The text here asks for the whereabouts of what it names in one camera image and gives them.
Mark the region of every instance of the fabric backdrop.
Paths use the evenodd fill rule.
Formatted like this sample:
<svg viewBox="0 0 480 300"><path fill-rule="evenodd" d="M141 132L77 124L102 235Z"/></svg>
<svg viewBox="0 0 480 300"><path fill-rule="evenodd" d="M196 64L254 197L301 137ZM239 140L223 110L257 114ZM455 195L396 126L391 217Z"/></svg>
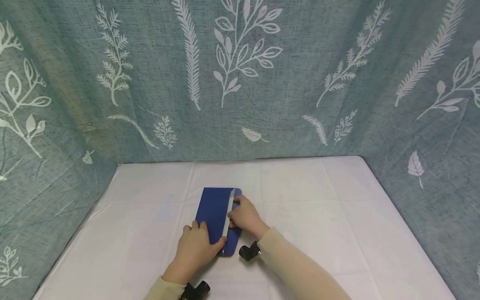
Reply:
<svg viewBox="0 0 480 300"><path fill-rule="evenodd" d="M0 298L33 296L115 164L360 155L478 299L479 10L0 0Z"/></svg>

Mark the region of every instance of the hand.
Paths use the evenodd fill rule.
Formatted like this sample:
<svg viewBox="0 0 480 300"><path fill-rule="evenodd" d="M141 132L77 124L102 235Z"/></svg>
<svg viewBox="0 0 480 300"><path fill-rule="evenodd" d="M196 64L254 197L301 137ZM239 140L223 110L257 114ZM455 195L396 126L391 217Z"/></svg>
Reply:
<svg viewBox="0 0 480 300"><path fill-rule="evenodd" d="M240 205L228 213L231 220L229 227L240 227L253 234L257 240L261 240L270 227L260 219L253 203L243 195L235 197L233 201L240 202Z"/></svg>
<svg viewBox="0 0 480 300"><path fill-rule="evenodd" d="M205 222L200 227L197 221L192 222L192 227L185 225L177 254L163 274L163 280L186 285L195 272L213 260L226 241L227 237L221 237L217 243L210 245Z"/></svg>

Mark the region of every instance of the black clamp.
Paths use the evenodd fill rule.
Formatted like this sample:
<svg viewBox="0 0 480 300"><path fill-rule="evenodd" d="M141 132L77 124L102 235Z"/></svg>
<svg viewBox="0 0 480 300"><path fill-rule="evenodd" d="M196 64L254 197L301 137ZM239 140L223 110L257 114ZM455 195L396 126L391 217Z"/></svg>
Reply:
<svg viewBox="0 0 480 300"><path fill-rule="evenodd" d="M240 256L247 262L257 256L259 253L260 248L257 246L257 241L254 241L250 247L242 246L239 251Z"/></svg>
<svg viewBox="0 0 480 300"><path fill-rule="evenodd" d="M193 285L187 283L185 291L180 296L179 300L203 300L209 291L210 286L205 281L200 282L197 288L194 288Z"/></svg>

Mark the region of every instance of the white fern print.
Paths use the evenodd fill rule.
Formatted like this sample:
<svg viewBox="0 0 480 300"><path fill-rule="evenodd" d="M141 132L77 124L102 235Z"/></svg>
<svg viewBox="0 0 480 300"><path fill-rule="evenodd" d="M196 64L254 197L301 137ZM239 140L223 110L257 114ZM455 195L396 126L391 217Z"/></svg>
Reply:
<svg viewBox="0 0 480 300"><path fill-rule="evenodd" d="M258 132L255 132L255 131L253 131L251 129L248 129L248 128L245 128L245 127L242 127L241 130L242 130L243 134L247 137L247 139L251 140L252 142L262 140L266 143L269 143L269 141L263 139L262 135Z"/></svg>
<svg viewBox="0 0 480 300"><path fill-rule="evenodd" d="M7 246L5 247L5 250L3 250L3 256L0 256L0 288L6 286L12 280L28 278L28 276L22 275L22 266L19 266L15 269L19 259L19 257L14 258L16 254L16 249L12 250L9 246Z"/></svg>
<svg viewBox="0 0 480 300"><path fill-rule="evenodd" d="M18 125L15 112L23 107L47 107L52 102L52 99L47 96L38 96L30 100L30 102L27 102L29 100L28 97L37 87L37 85L46 87L47 84L40 76L40 73L35 68L33 63L30 63L27 59L24 59L24 71L28 81L28 90L23 95L22 81L18 75L14 71L9 71L5 77L5 88L7 90L7 94L10 96L11 102L13 102L14 105L10 106L3 94L0 93L0 116L3 114L11 120L10 123L5 119L0 118L0 127L11 129L15 134L20 136L23 141L25 141L25 143L39 158L42 158L42 155L34 148L32 140L43 133L45 130L45 121L41 120L37 122L35 121L33 114L30 114L25 122L25 130L23 130Z"/></svg>
<svg viewBox="0 0 480 300"><path fill-rule="evenodd" d="M157 124L153 124L155 129L155 136L157 136L163 145L167 146L170 151L172 151L173 144L177 140L177 136L173 133L172 128L170 127L170 119L168 116L162 117L162 122L158 122Z"/></svg>
<svg viewBox="0 0 480 300"><path fill-rule="evenodd" d="M420 163L417 151L413 151L410 159L408 160L408 173L419 178L420 187L423 189L423 184L420 178L420 176L423 175L423 167Z"/></svg>
<svg viewBox="0 0 480 300"><path fill-rule="evenodd" d="M148 136L146 135L144 130L138 125L138 123L135 122L134 120L130 119L128 116L118 114L118 115L108 116L107 118L113 119L113 120L123 120L125 122L130 123L131 125L133 125L135 127L136 130L138 130L138 132L142 136L143 140L145 141L145 144L149 145L150 147L158 149L158 147L155 146L155 144L152 141L150 141L150 139L148 138Z"/></svg>
<svg viewBox="0 0 480 300"><path fill-rule="evenodd" d="M7 181L8 180L8 175L13 171L13 169L15 169L15 167L20 163L21 159L18 160L10 169L8 169L8 171L6 171L5 173L1 173L0 172L0 181Z"/></svg>
<svg viewBox="0 0 480 300"><path fill-rule="evenodd" d="M273 63L269 60L277 57L281 52L280 47L269 47L266 50L264 48L265 39L261 38L252 48L250 52L250 45L247 42L242 45L243 38L255 27L262 28L267 34L275 34L280 32L280 27L272 23L282 12L281 8L273 9L267 13L267 6L262 6L263 0L257 0L252 7L250 0L243 0L243 10L239 9L241 0L237 0L237 4L233 5L233 0L221 0L223 6L228 12L231 12L235 16L235 27L227 17L219 17L215 20L216 25L220 30L226 34L233 34L233 41L229 36L224 37L218 30L214 29L214 34L219 45L216 46L216 60L223 70L223 75L214 71L214 77L222 83L222 108L225 95L231 92L237 92L241 85L237 84L238 77L229 81L228 76L239 70L248 77L257 77L258 73L250 67L246 67L245 64L252 60L257 60L259 64L266 69L272 69Z"/></svg>
<svg viewBox="0 0 480 300"><path fill-rule="evenodd" d="M124 50L128 42L125 35L120 35L120 30L118 29L121 22L118 19L119 14L112 9L110 15L108 15L99 0L96 0L96 8L100 13L100 15L96 15L98 24L105 30L102 32L102 38L113 47L113 50L106 48L105 54L114 64L118 65L118 69L116 69L110 62L103 61L103 67L106 72L105 74L98 74L96 78L104 87L110 89L112 102L115 106L118 106L115 100L115 91L130 88L126 81L132 80L132 78L123 71L124 68L128 70L133 69L132 64L126 61L130 54Z"/></svg>
<svg viewBox="0 0 480 300"><path fill-rule="evenodd" d="M324 126L312 116L304 115L303 118L315 127L315 130L317 130L317 135L320 138L320 142L322 142L324 145L327 145L327 137L325 135Z"/></svg>
<svg viewBox="0 0 480 300"><path fill-rule="evenodd" d="M442 80L437 82L437 99L418 116L417 120L431 109L442 109L446 112L458 111L459 107L455 106L455 104L467 98L451 97L455 92L471 91L475 105L480 108L480 40L473 46L472 53L472 64L470 64L470 57L467 57L455 68L452 74L452 88L448 93L445 93L445 83Z"/></svg>
<svg viewBox="0 0 480 300"><path fill-rule="evenodd" d="M17 48L18 50L23 51L24 47L18 38L15 37L15 33L13 32L10 23L6 21L5 25L7 27L6 30L5 26L0 22L0 54L2 54L6 48Z"/></svg>
<svg viewBox="0 0 480 300"><path fill-rule="evenodd" d="M335 127L335 145L342 139L342 136L346 136L352 131L352 119L356 114L357 109L351 112L349 116L340 119L340 124Z"/></svg>
<svg viewBox="0 0 480 300"><path fill-rule="evenodd" d="M327 92L333 92L345 87L345 83L339 83L339 81L342 82L355 78L356 74L352 72L352 68L363 67L367 64L368 61L365 58L373 51L373 45L382 37L380 27L388 20L391 12L390 8L384 11L384 5L385 1L380 1L375 7L373 14L365 20L363 30L360 31L357 37L357 46L360 48L358 53L355 53L355 50L350 48L347 53L347 65L345 68L343 60L341 60L335 73L330 73L325 77L325 90L318 98L317 107Z"/></svg>
<svg viewBox="0 0 480 300"><path fill-rule="evenodd" d="M95 152L95 150L93 151L88 151L85 153L84 157L82 158L82 161L87 164L87 165L91 165L93 164L93 161L92 161L92 154Z"/></svg>
<svg viewBox="0 0 480 300"><path fill-rule="evenodd" d="M188 76L188 92L190 100L200 110L198 100L200 99L200 85L198 83L198 47L197 34L193 25L192 16L188 11L188 5L185 0L173 0L173 6L180 20L180 26L185 35L185 54L187 55L187 76Z"/></svg>
<svg viewBox="0 0 480 300"><path fill-rule="evenodd" d="M412 70L405 76L402 83L398 85L395 92L395 107L398 106L399 101L415 87L418 80L422 78L430 67L444 54L445 49L448 47L456 32L458 23L460 23L462 19L463 3L464 0L449 0L447 3L442 24L440 24L438 28L437 39L428 45L422 57L415 62Z"/></svg>

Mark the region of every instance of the blue paper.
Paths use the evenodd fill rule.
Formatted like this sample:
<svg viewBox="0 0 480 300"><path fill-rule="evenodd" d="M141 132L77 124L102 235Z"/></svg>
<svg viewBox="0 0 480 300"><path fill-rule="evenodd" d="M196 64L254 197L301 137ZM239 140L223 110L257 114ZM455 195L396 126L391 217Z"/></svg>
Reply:
<svg viewBox="0 0 480 300"><path fill-rule="evenodd" d="M207 224L210 244L215 244L222 237L227 212L234 210L239 205L234 202L232 208L228 208L228 200L233 189L234 188L204 188L195 220L198 224L201 222ZM234 195L235 197L242 195L241 189L235 188ZM218 255L232 256L233 253L235 253L240 234L240 228L229 228L227 232L227 243Z"/></svg>

